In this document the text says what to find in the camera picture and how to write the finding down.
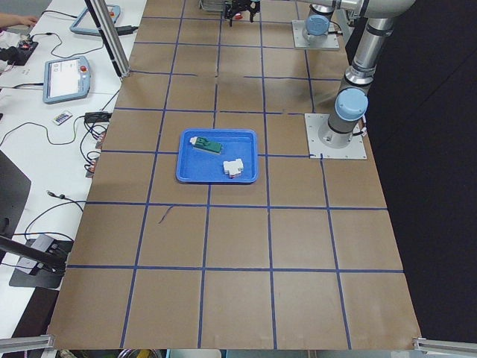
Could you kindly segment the person hand at desk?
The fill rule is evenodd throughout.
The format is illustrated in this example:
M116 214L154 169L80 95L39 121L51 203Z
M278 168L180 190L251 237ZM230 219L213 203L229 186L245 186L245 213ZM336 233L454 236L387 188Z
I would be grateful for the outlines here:
M8 28L10 26L25 25L35 26L39 19L36 16L22 16L12 13L0 13L0 27Z

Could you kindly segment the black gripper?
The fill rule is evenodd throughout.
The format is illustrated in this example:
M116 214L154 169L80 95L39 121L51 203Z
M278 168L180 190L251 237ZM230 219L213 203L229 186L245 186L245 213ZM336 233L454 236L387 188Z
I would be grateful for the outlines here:
M229 0L224 7L224 17L228 17L229 26L233 26L233 20L237 13L249 12L249 21L254 21L254 16L260 11L260 1Z

